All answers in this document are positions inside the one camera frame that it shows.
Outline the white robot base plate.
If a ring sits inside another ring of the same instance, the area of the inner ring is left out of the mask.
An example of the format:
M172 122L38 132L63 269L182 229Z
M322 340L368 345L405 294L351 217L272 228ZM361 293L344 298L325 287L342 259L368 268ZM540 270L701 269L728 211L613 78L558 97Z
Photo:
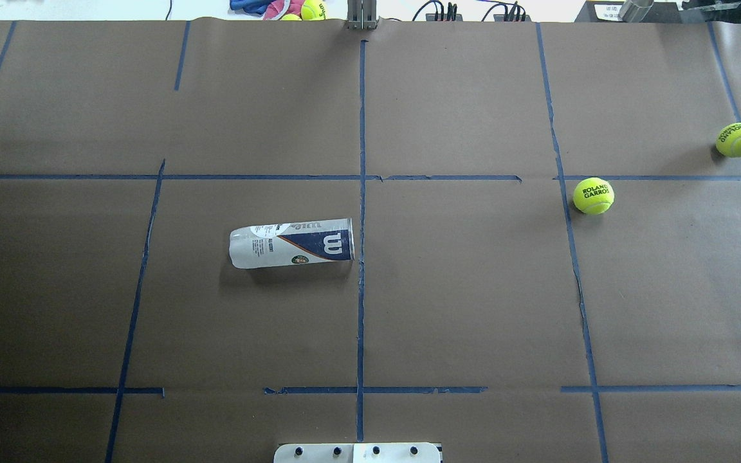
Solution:
M432 442L357 442L283 444L273 462L442 462L440 444Z

